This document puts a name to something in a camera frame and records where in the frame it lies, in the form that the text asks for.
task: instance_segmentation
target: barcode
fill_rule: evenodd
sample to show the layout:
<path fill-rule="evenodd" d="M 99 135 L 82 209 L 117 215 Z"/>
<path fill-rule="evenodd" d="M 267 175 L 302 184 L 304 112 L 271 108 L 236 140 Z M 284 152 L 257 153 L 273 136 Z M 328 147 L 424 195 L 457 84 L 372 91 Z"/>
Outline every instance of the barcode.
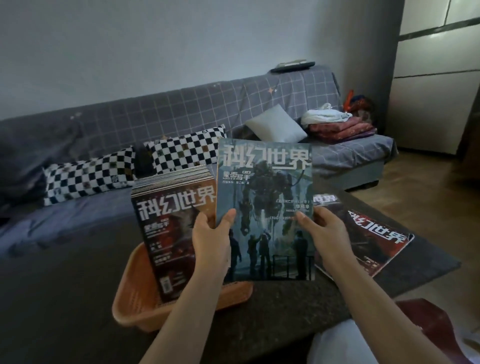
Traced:
<path fill-rule="evenodd" d="M 166 293 L 170 293 L 170 292 L 173 291 L 173 287 L 172 287 L 172 284 L 170 282 L 170 277 L 169 276 L 160 278 L 160 284 L 162 285 L 163 293 L 166 294 Z"/>

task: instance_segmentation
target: sofa backrest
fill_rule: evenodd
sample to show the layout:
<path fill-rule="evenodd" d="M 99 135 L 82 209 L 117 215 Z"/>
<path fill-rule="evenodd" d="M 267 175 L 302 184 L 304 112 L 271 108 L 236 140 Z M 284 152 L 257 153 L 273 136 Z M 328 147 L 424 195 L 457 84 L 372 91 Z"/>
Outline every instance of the sofa backrest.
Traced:
<path fill-rule="evenodd" d="M 0 197 L 14 201 L 41 190 L 42 167 L 52 163 L 222 124 L 228 136 L 245 137 L 245 122 L 276 104 L 298 121 L 326 102 L 339 107 L 334 75 L 326 66 L 314 66 L 3 120 Z"/>

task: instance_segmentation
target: person's left hand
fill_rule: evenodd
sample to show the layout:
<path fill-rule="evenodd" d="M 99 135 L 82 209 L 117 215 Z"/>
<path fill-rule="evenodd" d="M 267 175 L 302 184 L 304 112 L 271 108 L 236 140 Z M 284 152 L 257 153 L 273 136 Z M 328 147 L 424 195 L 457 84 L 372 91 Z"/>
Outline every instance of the person's left hand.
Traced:
<path fill-rule="evenodd" d="M 201 212 L 195 220 L 192 231 L 195 249 L 195 271 L 218 273 L 222 277 L 230 266 L 230 239 L 228 231 L 235 220 L 237 211 L 232 208 L 222 218 L 216 229 L 208 226 L 207 216 Z"/>

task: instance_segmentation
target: white wardrobe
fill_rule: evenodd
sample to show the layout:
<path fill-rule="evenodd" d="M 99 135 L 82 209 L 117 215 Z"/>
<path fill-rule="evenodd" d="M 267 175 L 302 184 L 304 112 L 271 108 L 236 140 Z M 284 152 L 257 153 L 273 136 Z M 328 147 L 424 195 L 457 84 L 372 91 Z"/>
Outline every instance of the white wardrobe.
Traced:
<path fill-rule="evenodd" d="M 406 0 L 386 134 L 455 154 L 480 86 L 480 0 Z"/>

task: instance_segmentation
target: magazine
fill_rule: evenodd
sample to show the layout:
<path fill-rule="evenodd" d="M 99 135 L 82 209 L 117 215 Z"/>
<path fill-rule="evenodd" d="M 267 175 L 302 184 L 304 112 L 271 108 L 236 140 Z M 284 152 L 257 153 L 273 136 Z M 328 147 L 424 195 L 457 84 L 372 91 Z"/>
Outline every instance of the magazine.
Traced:
<path fill-rule="evenodd" d="M 135 209 L 162 302 L 177 299 L 195 268 L 192 228 L 200 212 L 215 227 L 216 182 L 203 165 L 136 181 Z"/>
<path fill-rule="evenodd" d="M 315 247 L 294 218 L 312 216 L 309 144 L 220 139 L 217 224 L 237 210 L 225 281 L 314 280 Z"/>
<path fill-rule="evenodd" d="M 353 254 L 372 277 L 414 239 L 411 233 L 394 229 L 346 208 L 334 194 L 316 194 L 313 204 L 328 208 L 344 222 Z M 330 277 L 318 253 L 315 254 L 315 265 Z"/>

